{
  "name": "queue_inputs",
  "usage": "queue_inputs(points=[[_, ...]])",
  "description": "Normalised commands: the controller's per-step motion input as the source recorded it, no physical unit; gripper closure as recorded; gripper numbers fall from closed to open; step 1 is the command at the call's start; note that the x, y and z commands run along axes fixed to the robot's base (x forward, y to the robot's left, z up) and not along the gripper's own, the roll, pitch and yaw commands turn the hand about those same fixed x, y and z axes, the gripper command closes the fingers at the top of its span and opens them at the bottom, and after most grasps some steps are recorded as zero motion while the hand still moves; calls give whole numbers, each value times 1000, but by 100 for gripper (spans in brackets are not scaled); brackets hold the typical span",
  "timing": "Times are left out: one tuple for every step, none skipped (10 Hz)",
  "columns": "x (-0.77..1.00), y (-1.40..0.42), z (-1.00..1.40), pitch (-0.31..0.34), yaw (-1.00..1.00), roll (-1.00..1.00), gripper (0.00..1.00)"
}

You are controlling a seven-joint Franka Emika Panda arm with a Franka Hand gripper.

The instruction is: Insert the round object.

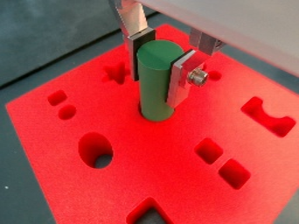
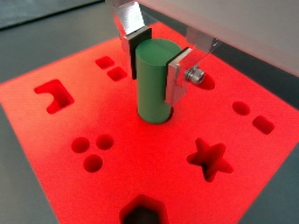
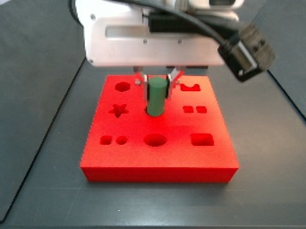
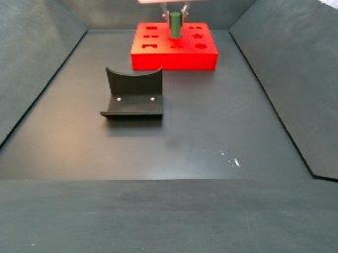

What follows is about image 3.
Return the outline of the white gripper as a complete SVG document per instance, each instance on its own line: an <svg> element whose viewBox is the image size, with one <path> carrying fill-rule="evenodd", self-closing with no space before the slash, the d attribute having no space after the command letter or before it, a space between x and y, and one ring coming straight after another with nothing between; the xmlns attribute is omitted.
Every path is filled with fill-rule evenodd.
<svg viewBox="0 0 306 229"><path fill-rule="evenodd" d="M86 58L97 67L130 66L149 100L149 75L143 66L174 66L166 75L167 94L185 75L183 66L221 65L219 44L199 35L178 18L155 20L162 13L113 0L75 0L85 28Z"/></svg>

